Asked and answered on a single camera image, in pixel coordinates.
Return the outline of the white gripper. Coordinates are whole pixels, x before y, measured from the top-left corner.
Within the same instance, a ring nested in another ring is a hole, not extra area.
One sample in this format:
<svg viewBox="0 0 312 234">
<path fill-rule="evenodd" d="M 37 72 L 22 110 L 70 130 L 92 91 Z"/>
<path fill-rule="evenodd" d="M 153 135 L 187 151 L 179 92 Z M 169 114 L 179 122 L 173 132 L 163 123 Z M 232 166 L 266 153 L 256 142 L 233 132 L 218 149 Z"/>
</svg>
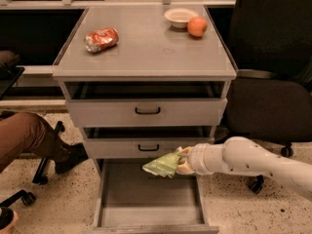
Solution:
<svg viewBox="0 0 312 234">
<path fill-rule="evenodd" d="M 220 173 L 223 167 L 222 145 L 212 145 L 200 143 L 194 147 L 188 146 L 179 148 L 177 154 L 181 157 L 187 157 L 187 162 L 178 164 L 176 172 L 180 175 L 193 175 L 196 173 L 200 176 Z"/>
</svg>

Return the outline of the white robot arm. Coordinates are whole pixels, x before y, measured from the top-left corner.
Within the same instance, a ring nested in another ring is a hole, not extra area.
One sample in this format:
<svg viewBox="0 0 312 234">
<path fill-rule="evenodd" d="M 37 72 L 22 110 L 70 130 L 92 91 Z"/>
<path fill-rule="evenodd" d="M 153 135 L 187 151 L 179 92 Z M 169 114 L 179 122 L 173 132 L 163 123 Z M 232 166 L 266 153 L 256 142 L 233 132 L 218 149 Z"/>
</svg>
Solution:
<svg viewBox="0 0 312 234">
<path fill-rule="evenodd" d="M 241 136 L 222 144 L 199 143 L 178 152 L 180 175 L 266 176 L 312 200 L 312 165 L 271 153 Z"/>
</svg>

